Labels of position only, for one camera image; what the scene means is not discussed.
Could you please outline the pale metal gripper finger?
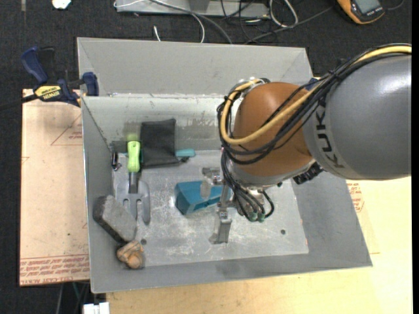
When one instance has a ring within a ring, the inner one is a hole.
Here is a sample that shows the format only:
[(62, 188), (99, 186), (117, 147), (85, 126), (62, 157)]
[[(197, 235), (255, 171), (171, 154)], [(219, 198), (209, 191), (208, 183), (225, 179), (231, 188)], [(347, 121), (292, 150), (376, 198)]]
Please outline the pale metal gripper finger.
[(208, 198), (213, 186), (223, 185), (223, 176), (219, 167), (203, 167), (202, 175), (200, 195), (202, 198)]
[(218, 209), (215, 213), (214, 231), (209, 238), (210, 243), (227, 243), (232, 219), (226, 209)]

